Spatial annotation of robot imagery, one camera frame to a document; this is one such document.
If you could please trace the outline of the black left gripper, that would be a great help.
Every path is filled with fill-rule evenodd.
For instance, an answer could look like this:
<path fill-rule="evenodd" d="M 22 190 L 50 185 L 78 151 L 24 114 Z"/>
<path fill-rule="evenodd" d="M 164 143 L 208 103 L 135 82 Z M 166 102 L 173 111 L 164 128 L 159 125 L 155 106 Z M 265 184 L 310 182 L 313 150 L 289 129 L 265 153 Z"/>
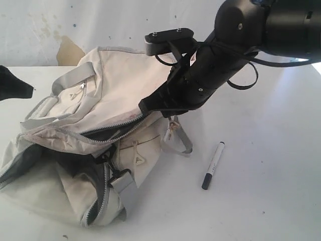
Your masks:
<path fill-rule="evenodd" d="M 14 76 L 8 68 L 1 65 L 1 101 L 12 98 L 30 99 L 34 88 Z"/>

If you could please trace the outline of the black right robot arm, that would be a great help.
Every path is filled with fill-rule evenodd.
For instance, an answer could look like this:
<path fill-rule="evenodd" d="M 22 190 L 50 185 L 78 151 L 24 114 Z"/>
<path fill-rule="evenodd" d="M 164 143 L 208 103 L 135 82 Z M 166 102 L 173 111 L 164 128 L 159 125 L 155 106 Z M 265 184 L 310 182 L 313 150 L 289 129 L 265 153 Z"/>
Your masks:
<path fill-rule="evenodd" d="M 164 117 L 200 108 L 245 65 L 296 67 L 320 62 L 320 1 L 225 1 L 212 33 L 199 42 L 188 28 L 145 36 L 146 53 L 172 53 L 167 80 L 139 108 Z"/>

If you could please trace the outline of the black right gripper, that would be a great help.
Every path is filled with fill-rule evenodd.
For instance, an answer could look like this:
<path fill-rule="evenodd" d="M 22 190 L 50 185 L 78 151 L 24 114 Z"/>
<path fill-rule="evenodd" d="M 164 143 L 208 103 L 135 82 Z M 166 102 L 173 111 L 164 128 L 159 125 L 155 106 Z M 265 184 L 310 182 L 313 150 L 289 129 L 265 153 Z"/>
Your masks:
<path fill-rule="evenodd" d="M 168 79 L 138 104 L 143 115 L 160 111 L 163 117 L 181 115 L 200 108 L 224 83 L 237 90 L 248 90 L 250 85 L 236 85 L 230 81 L 248 60 L 218 47 L 201 47 L 193 64 L 182 58 L 173 67 Z"/>

